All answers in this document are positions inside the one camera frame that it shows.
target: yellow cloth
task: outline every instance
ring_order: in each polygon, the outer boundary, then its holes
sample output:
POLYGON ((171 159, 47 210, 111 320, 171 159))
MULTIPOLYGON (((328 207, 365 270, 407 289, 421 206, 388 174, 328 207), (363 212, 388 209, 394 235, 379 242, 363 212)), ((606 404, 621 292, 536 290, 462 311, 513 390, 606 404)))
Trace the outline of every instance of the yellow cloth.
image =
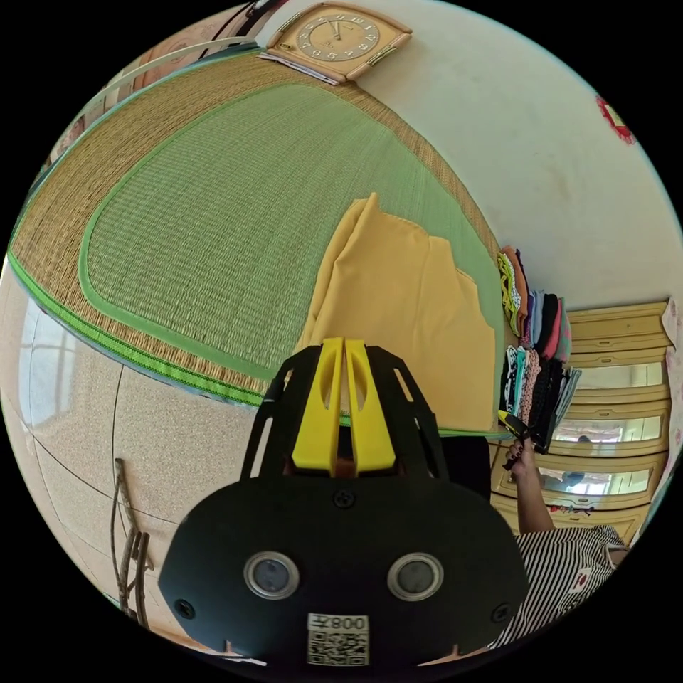
POLYGON ((376 194, 356 200, 337 226, 297 350, 327 337, 402 358, 439 428, 491 429, 495 334, 477 286, 446 240, 384 213, 376 194))

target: striped shirt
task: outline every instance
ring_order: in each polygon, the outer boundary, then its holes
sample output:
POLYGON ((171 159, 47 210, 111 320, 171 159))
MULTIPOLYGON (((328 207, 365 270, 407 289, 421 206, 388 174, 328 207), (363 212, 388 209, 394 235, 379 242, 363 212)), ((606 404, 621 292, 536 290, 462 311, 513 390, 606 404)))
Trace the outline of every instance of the striped shirt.
POLYGON ((569 526, 517 537, 529 592, 489 648, 507 645, 573 610, 612 575, 612 550, 627 550, 612 526, 569 526))

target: wall clock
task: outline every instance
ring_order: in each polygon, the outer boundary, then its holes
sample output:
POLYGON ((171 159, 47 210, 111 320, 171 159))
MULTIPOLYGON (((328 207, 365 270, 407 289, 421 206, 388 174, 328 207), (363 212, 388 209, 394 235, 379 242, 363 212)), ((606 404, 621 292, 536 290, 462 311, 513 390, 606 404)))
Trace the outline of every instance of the wall clock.
POLYGON ((340 83, 356 80, 407 43, 412 30, 384 14, 343 2, 311 5, 286 21, 266 53, 340 83))

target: yellow plastic part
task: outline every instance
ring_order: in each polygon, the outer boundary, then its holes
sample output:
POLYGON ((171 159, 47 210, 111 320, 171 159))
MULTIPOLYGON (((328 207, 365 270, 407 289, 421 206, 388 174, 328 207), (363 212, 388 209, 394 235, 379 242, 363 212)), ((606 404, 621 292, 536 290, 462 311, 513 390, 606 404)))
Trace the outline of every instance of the yellow plastic part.
POLYGON ((346 370, 349 377, 351 442, 354 446, 356 476, 363 472, 388 470, 396 461, 377 388, 370 369, 365 343, 347 339, 346 370), (359 389, 364 403, 359 404, 359 389))
POLYGON ((325 339, 306 402, 292 459, 301 470, 326 470, 333 477, 339 446, 344 340, 325 339))

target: screw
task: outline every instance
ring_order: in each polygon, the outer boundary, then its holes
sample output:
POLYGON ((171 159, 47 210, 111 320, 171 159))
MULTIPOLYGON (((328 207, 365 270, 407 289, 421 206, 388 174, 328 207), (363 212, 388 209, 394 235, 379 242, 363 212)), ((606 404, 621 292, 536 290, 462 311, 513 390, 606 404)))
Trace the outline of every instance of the screw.
POLYGON ((194 619, 194 607, 187 600, 176 600, 173 606, 183 619, 194 619))
POLYGON ((507 603, 498 605, 493 610, 493 614, 491 614, 491 621, 493 623, 500 624, 502 621, 505 621, 507 619, 508 614, 510 614, 510 605, 508 605, 507 603))
POLYGON ((341 491, 337 491, 337 493, 334 494, 334 496, 332 497, 332 502, 338 508, 345 510, 350 507, 353 507, 353 504, 356 502, 356 494, 354 494, 353 491, 342 489, 341 491))

